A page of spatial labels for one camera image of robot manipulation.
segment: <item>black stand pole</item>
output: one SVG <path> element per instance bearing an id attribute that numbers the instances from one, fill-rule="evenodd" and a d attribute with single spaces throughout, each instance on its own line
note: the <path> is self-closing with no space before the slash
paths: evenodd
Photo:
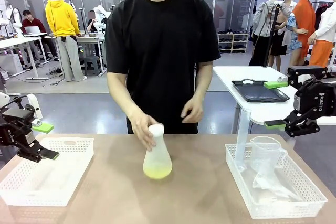
<path id="1" fill-rule="evenodd" d="M 82 21 L 83 21 L 83 26 L 84 26 L 84 33 L 86 34 L 86 28 L 85 28 L 85 24 L 84 23 L 84 18 L 83 18 L 83 9 L 82 8 L 79 8 L 80 9 L 80 15 L 82 16 Z"/>
<path id="2" fill-rule="evenodd" d="M 275 31 L 275 25 L 277 24 L 277 18 L 278 18 L 279 11 L 280 11 L 280 5 L 277 5 L 277 7 L 275 9 L 275 15 L 274 15 L 272 28 L 271 28 L 271 33 L 270 33 L 269 40 L 268 40 L 267 51 L 266 51 L 266 55 L 265 55 L 264 65 L 263 65 L 264 68 L 267 67 L 267 65 L 268 65 L 269 51 L 271 50 L 272 38 L 273 38 L 274 31 Z"/>
<path id="3" fill-rule="evenodd" d="M 8 31 L 7 31 L 6 25 L 4 25 L 4 27 L 5 27 L 5 30 L 6 30 L 6 33 L 7 33 L 7 37 L 9 38 L 9 35 L 8 35 Z"/>

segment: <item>shoe rack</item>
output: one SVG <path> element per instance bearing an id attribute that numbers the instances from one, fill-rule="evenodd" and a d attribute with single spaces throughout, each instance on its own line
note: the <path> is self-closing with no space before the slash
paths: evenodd
<path id="1" fill-rule="evenodd" d="M 231 54 L 233 52 L 246 52 L 248 36 L 248 33 L 217 34 L 220 52 Z"/>

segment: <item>orange garment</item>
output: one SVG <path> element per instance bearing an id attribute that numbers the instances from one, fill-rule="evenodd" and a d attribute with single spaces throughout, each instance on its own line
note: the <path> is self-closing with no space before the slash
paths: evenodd
<path id="1" fill-rule="evenodd" d="M 295 15 L 298 29 L 308 30 L 307 34 L 298 35 L 298 39 L 302 43 L 301 57 L 304 58 L 309 49 L 308 38 L 315 32 L 315 12 L 309 0 L 300 0 L 292 13 Z"/>
<path id="2" fill-rule="evenodd" d="M 317 65 L 325 68 L 331 53 L 332 43 L 325 40 L 316 40 L 311 51 L 309 65 Z"/>

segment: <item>white sneaker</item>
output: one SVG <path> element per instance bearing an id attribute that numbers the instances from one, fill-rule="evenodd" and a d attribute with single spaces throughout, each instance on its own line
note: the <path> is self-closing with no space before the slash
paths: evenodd
<path id="1" fill-rule="evenodd" d="M 84 76 L 84 79 L 82 79 L 82 80 L 80 80 L 80 81 L 85 81 L 87 79 L 87 77 L 86 76 Z"/>

